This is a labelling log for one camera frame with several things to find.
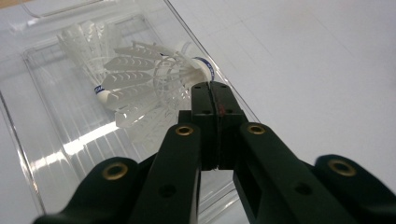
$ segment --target white table surface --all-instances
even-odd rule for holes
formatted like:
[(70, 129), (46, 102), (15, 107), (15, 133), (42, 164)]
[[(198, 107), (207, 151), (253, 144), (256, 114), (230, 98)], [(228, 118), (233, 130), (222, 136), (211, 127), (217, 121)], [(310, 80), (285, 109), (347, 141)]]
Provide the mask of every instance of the white table surface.
[[(396, 1), (171, 2), (301, 160), (349, 157), (396, 192)], [(29, 223), (37, 211), (7, 129), (0, 139), (0, 222)]]

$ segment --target black plastic part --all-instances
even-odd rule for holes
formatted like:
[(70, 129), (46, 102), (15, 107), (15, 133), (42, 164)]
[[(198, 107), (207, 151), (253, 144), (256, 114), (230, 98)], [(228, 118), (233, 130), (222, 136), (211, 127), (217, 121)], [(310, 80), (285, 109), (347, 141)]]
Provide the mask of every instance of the black plastic part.
[(396, 223), (396, 196), (356, 162), (322, 156), (314, 174), (360, 223)]
[(129, 223), (196, 223), (200, 168), (199, 128), (190, 123), (171, 127), (151, 165)]
[(269, 127), (246, 123), (240, 133), (234, 182), (250, 223), (357, 223)]
[(216, 169), (219, 163), (218, 126), (215, 116), (208, 83), (194, 85), (191, 88), (191, 122), (202, 130), (203, 171)]
[(238, 151), (238, 129), (248, 121), (230, 87), (210, 82), (213, 103), (217, 113), (219, 169), (233, 170)]
[[(114, 170), (107, 170), (110, 175), (120, 171), (119, 164), (127, 167), (125, 175), (106, 179), (104, 171), (112, 164), (116, 166), (112, 168)], [(40, 217), (35, 224), (125, 223), (144, 182), (139, 176), (140, 168), (147, 170), (146, 163), (139, 167), (135, 161), (125, 158), (102, 161), (81, 182), (62, 212)]]

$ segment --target shuttlecock label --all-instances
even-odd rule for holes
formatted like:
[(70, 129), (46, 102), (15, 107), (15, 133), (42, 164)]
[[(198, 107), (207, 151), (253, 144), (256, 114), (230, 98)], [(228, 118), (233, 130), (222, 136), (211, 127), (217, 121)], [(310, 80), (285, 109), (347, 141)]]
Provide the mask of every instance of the shuttlecock label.
[(201, 57), (195, 57), (194, 59), (203, 62), (210, 71), (211, 81), (215, 80), (215, 69), (213, 68), (212, 64)]
[(105, 88), (102, 87), (102, 85), (99, 85), (95, 87), (95, 94), (97, 95), (99, 92), (104, 91)]

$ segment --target clear plastic container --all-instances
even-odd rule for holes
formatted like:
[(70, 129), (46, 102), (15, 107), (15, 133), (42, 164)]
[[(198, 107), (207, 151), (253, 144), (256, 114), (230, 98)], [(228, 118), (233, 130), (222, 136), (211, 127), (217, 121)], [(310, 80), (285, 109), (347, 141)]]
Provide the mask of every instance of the clear plastic container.
[[(132, 40), (155, 42), (170, 49), (188, 46), (184, 48), (188, 57), (207, 58), (215, 65), (215, 80), (231, 85), (168, 2), (81, 2), (84, 6), (73, 10), (68, 6), (62, 12), (53, 9), (56, 13), (52, 14), (37, 12), (42, 16), (31, 18), (35, 22), (27, 20), (22, 30), (8, 30), (12, 45), (18, 47), (0, 61), (4, 71), (0, 79), (1, 109), (8, 120), (4, 128), (10, 129), (14, 138), (40, 213), (63, 209), (78, 183), (100, 161), (120, 156), (140, 162), (156, 152), (133, 144), (125, 130), (115, 127), (114, 112), (96, 100), (89, 78), (82, 76), (84, 71), (61, 50), (56, 35), (62, 28), (91, 20), (114, 24), (123, 46)], [(233, 92), (247, 117), (257, 121)], [(200, 223), (227, 220), (221, 216), (236, 207), (241, 212), (232, 174), (203, 172)], [(238, 216), (234, 219), (237, 223), (247, 223), (243, 211)]]

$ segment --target badminton shuttlecock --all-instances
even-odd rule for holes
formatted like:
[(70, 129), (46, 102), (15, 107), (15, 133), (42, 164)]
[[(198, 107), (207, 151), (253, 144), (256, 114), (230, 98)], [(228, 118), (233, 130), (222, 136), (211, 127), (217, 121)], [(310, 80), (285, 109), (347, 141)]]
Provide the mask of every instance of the badminton shuttlecock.
[(212, 80), (213, 67), (156, 44), (133, 42), (115, 52), (120, 56), (105, 64), (102, 86), (110, 91), (105, 106), (116, 111), (116, 125), (134, 142), (158, 149), (156, 142), (176, 123), (178, 111), (190, 108), (191, 87)]
[(120, 43), (120, 33), (110, 24), (85, 21), (64, 28), (58, 40), (73, 63), (83, 68), (98, 99), (105, 103), (108, 91), (101, 86), (106, 77), (104, 64), (116, 56), (114, 48)]

